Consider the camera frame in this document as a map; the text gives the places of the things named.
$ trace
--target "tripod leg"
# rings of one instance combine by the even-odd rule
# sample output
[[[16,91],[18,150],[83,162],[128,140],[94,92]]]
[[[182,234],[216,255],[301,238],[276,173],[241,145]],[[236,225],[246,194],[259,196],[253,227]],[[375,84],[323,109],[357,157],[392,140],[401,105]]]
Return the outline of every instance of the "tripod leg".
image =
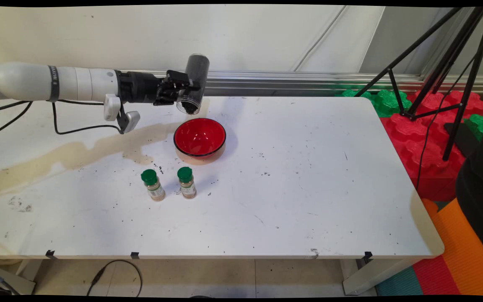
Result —
[[[465,44],[467,44],[467,41],[471,37],[472,33],[475,31],[475,28],[478,25],[478,23],[480,22],[480,20],[481,20],[481,17],[476,20],[475,25],[473,25],[470,28],[470,30],[468,31],[468,33],[466,34],[466,36],[464,37],[464,39],[462,40],[462,42],[460,43],[460,45],[458,46],[458,48],[454,51],[454,53],[450,57],[450,59],[448,61],[448,64],[445,66],[445,69],[442,72],[442,76],[439,77],[439,79],[437,80],[437,84],[435,84],[435,86],[434,86],[434,88],[433,88],[433,90],[431,92],[432,94],[437,93],[437,91],[439,91],[439,88],[441,88],[441,85],[443,84],[444,79],[447,77],[448,73],[450,72],[450,69],[454,65],[454,62],[456,61],[456,59],[458,58],[458,56],[462,52]]]
[[[408,110],[408,113],[410,115],[413,115],[415,113],[417,107],[420,105],[422,100],[424,100],[424,97],[426,97],[426,94],[428,94],[428,91],[435,83],[435,80],[437,79],[437,77],[441,75],[441,72],[443,71],[443,68],[445,67],[445,65],[448,63],[450,57],[454,54],[456,49],[458,49],[458,47],[464,40],[464,37],[467,36],[469,31],[475,29],[474,26],[476,26],[478,23],[477,19],[481,19],[482,15],[483,15],[483,6],[475,7],[475,9],[471,12],[471,15],[469,15],[462,29],[460,29],[460,31],[458,32],[458,35],[456,36],[456,38],[454,38],[454,41],[452,41],[452,44],[450,45],[450,47],[447,49],[447,51],[441,58],[441,61],[439,61],[439,64],[437,64],[434,71],[424,82],[424,86],[422,87],[415,101],[412,103],[410,109]]]
[[[480,67],[480,63],[482,63],[483,58],[483,34],[480,40],[480,44],[478,45],[478,50],[475,56],[475,61],[471,67],[471,72],[469,73],[469,77],[467,79],[467,84],[463,90],[462,96],[462,106],[458,109],[458,114],[456,115],[456,119],[454,120],[454,124],[452,126],[452,131],[450,131],[450,137],[447,142],[447,147],[443,154],[443,160],[448,161],[450,156],[450,151],[452,150],[452,145],[454,145],[454,139],[456,139],[456,134],[458,133],[458,127],[460,126],[460,122],[462,121],[463,113],[465,108],[467,107],[467,102],[469,100],[469,96],[471,95],[471,90],[473,88],[473,84],[475,83],[476,76],[478,74],[478,69]]]
[[[370,81],[370,83],[366,84],[364,88],[362,88],[357,94],[355,94],[356,97],[360,97],[361,94],[364,94],[370,87],[372,87],[379,79],[381,79],[386,73],[387,70],[393,69],[398,63],[400,63],[401,60],[403,60],[405,57],[408,56],[415,48],[417,48],[418,45],[420,45],[424,40],[426,40],[431,34],[433,34],[436,30],[441,27],[448,19],[452,18],[452,16],[456,15],[456,13],[460,10],[461,8],[452,8],[446,15],[444,15],[437,23],[435,23],[430,29],[428,29],[427,32],[425,32],[418,40],[416,40],[411,46],[408,47],[403,53],[401,53],[394,61],[392,61],[385,69],[383,69],[373,80]]]

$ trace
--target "white wall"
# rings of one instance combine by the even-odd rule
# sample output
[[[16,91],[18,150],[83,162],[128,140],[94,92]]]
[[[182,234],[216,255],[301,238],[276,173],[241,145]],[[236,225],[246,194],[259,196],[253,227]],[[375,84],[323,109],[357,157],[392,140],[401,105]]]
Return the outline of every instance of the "white wall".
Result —
[[[0,62],[183,70],[290,71],[341,5],[0,8]],[[383,11],[349,6],[299,71],[356,73]]]

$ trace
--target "red foam block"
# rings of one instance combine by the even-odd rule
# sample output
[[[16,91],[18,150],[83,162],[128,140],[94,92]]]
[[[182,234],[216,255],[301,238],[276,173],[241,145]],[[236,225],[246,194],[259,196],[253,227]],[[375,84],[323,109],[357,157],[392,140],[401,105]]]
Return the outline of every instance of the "red foam block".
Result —
[[[421,260],[413,269],[423,294],[460,294],[443,256]]]

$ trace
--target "table leg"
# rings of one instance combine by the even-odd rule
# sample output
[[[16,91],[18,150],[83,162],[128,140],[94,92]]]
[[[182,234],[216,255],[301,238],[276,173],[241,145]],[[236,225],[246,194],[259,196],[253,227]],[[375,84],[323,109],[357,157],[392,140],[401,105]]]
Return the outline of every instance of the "table leg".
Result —
[[[420,260],[422,259],[373,259],[360,270],[344,279],[344,294],[347,296],[362,294],[364,291],[393,277],[395,274],[400,273],[402,270],[414,265]]]

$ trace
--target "floor tile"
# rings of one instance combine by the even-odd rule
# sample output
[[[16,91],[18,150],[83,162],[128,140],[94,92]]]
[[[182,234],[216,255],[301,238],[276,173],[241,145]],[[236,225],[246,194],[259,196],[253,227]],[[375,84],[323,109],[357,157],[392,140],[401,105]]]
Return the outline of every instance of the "floor tile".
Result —
[[[44,260],[36,274],[34,294],[84,296],[96,273],[109,260]],[[110,264],[92,287],[90,296],[105,296],[114,267]]]
[[[343,297],[338,260],[256,260],[257,298]],[[360,296],[375,296],[372,288]]]
[[[143,275],[140,297],[254,298],[254,260],[131,260]],[[108,296],[135,296],[139,276],[117,262]]]

